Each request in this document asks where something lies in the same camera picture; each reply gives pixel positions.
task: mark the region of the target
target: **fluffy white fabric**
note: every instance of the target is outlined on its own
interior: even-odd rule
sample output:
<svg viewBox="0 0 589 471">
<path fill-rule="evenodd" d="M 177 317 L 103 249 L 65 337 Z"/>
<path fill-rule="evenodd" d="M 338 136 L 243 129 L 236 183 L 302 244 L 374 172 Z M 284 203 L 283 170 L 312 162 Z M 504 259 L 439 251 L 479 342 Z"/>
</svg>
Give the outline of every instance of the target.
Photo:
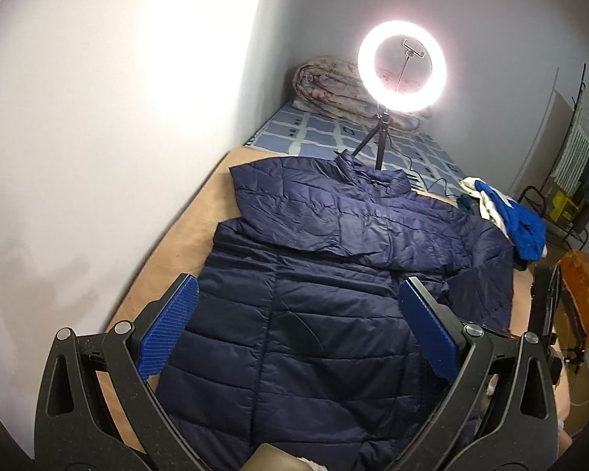
<svg viewBox="0 0 589 471">
<path fill-rule="evenodd" d="M 499 212 L 496 209 L 495 204 L 490 199 L 490 196 L 487 195 L 487 193 L 483 191 L 479 192 L 476 190 L 476 181 L 484 182 L 482 179 L 479 179 L 478 177 L 466 177 L 465 179 L 462 179 L 459 182 L 459 185 L 466 194 L 478 199 L 478 201 L 480 202 L 481 217 L 493 223 L 502 231 L 502 233 L 506 236 L 506 239 L 510 240 L 510 238 L 508 237 L 508 232 L 506 231 L 506 225 L 504 224 L 504 220 L 499 215 Z M 504 201 L 504 203 L 507 204 L 507 206 L 512 207 L 512 205 L 509 202 L 509 200 L 512 198 L 509 198 L 508 196 L 504 195 L 504 193 L 498 191 L 493 186 L 491 186 L 491 189 L 493 189 L 493 191 L 495 191 L 498 194 L 498 196 Z M 544 258 L 548 256 L 547 246 L 543 247 L 542 255 Z"/>
<path fill-rule="evenodd" d="M 327 471 L 327 467 L 321 466 L 321 465 L 317 464 L 316 462 L 312 462 L 311 460 L 308 460 L 307 458 L 299 457 L 298 459 L 302 460 L 308 466 L 310 466 L 312 468 L 312 471 Z"/>
</svg>

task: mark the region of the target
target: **blue checkered bed sheet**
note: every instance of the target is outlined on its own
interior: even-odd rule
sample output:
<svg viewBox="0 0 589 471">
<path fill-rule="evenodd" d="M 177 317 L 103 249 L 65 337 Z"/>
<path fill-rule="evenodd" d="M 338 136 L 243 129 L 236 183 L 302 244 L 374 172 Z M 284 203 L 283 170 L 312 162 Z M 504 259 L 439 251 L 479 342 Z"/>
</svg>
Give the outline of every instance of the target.
<svg viewBox="0 0 589 471">
<path fill-rule="evenodd" d="M 246 143 L 256 149 L 333 159 L 337 152 L 353 151 L 368 130 L 345 120 L 331 119 L 291 105 L 283 106 Z M 370 141 L 358 159 L 375 165 L 377 144 Z M 384 153 L 383 170 L 404 170 L 414 188 L 441 196 L 460 196 L 458 182 L 465 177 L 449 155 L 424 132 L 393 136 Z"/>
</svg>

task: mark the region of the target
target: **blue cloth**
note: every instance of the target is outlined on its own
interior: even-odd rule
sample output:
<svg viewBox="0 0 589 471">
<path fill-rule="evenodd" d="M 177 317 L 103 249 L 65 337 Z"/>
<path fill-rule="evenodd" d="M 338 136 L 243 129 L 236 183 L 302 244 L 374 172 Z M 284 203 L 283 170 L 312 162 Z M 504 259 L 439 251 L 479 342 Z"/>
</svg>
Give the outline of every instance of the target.
<svg viewBox="0 0 589 471">
<path fill-rule="evenodd" d="M 485 192 L 495 204 L 519 257 L 531 262 L 541 260 L 546 229 L 545 222 L 539 215 L 512 199 L 508 199 L 511 206 L 507 205 L 499 193 L 483 181 L 476 181 L 476 190 Z"/>
<path fill-rule="evenodd" d="M 347 153 L 231 175 L 241 217 L 217 228 L 159 402 L 215 471 L 265 442 L 328 469 L 383 469 L 448 387 L 402 317 L 400 282 L 416 276 L 458 316 L 502 330 L 512 246 Z"/>
</svg>

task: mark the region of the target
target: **drying rack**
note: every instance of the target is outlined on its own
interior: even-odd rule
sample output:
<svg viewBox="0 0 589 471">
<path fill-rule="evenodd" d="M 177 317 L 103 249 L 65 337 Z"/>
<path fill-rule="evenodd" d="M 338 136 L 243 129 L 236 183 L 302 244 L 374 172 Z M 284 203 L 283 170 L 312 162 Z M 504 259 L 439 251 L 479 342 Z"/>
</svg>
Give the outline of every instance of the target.
<svg viewBox="0 0 589 471">
<path fill-rule="evenodd" d="M 571 249 L 571 246 L 568 243 L 568 239 L 570 237 L 572 237 L 574 240 L 580 243 L 580 247 L 578 248 L 579 250 L 583 249 L 584 246 L 587 244 L 587 241 L 589 240 L 589 231 L 586 228 L 583 228 L 580 231 L 574 228 L 573 220 L 575 219 L 576 215 L 578 215 L 580 212 L 579 207 L 573 205 L 573 203 L 569 206 L 570 210 L 575 210 L 574 213 L 569 213 L 570 218 L 554 218 L 552 212 L 548 210 L 551 203 L 553 202 L 554 194 L 562 190 L 561 187 L 558 186 L 556 182 L 554 182 L 552 176 L 557 165 L 559 165 L 560 161 L 563 158 L 563 154 L 565 153 L 565 148 L 569 142 L 570 136 L 573 132 L 575 132 L 574 120 L 576 118 L 576 111 L 578 110 L 578 107 L 581 104 L 581 97 L 583 95 L 584 90 L 586 89 L 586 71 L 587 64 L 584 64 L 582 68 L 582 76 L 580 77 L 580 86 L 578 87 L 578 96 L 574 100 L 574 108 L 572 113 L 572 119 L 569 123 L 569 130 L 567 131 L 566 137 L 563 140 L 563 143 L 561 144 L 561 147 L 558 151 L 558 154 L 556 155 L 556 158 L 554 159 L 554 162 L 552 163 L 550 173 L 548 173 L 540 188 L 537 188 L 533 185 L 526 186 L 521 192 L 519 198 L 517 199 L 519 203 L 525 202 L 527 205 L 529 205 L 532 209 L 534 209 L 535 212 L 537 212 L 538 215 L 540 215 L 541 218 L 543 218 L 546 221 L 548 242 L 556 246 L 559 246 L 560 248 L 565 250 Z"/>
</svg>

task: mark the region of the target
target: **bed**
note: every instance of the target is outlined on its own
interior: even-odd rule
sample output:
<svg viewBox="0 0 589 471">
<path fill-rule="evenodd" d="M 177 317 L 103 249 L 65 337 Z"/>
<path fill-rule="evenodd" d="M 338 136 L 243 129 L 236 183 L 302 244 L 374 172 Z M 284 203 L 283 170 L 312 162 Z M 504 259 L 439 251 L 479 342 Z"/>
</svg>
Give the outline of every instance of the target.
<svg viewBox="0 0 589 471">
<path fill-rule="evenodd" d="M 256 134 L 254 138 L 260 135 L 262 135 L 261 132 Z M 147 303 L 158 299 L 166 291 L 179 273 L 189 272 L 195 276 L 199 274 L 212 249 L 212 238 L 218 222 L 239 216 L 229 168 L 276 155 L 280 155 L 280 153 L 248 146 L 237 147 L 227 154 L 207 179 L 198 195 L 174 222 L 151 256 L 148 257 L 110 321 L 109 328 L 120 320 L 134 320 Z M 454 204 L 453 200 L 435 193 L 422 192 L 421 194 L 444 199 L 448 203 Z M 528 326 L 532 274 L 528 271 L 515 271 L 514 274 L 510 330 L 512 333 L 521 334 Z M 152 385 L 156 387 L 156 377 L 151 379 Z M 108 377 L 104 374 L 101 374 L 101 383 L 107 404 L 124 442 L 140 450 L 139 441 L 124 416 Z M 567 416 L 566 411 L 569 410 L 567 380 L 562 380 L 561 385 L 564 387 L 561 386 L 557 390 L 560 390 L 561 398 L 560 401 L 557 399 L 557 406 L 559 407 L 559 416 L 564 419 Z"/>
<path fill-rule="evenodd" d="M 333 159 L 337 152 L 353 151 L 368 129 L 345 120 L 301 111 L 287 104 L 280 108 L 246 143 L 268 152 Z M 375 164 L 377 146 L 371 142 L 358 159 Z M 383 170 L 404 170 L 413 188 L 439 196 L 462 194 L 458 182 L 465 177 L 449 155 L 423 131 L 391 135 Z"/>
</svg>

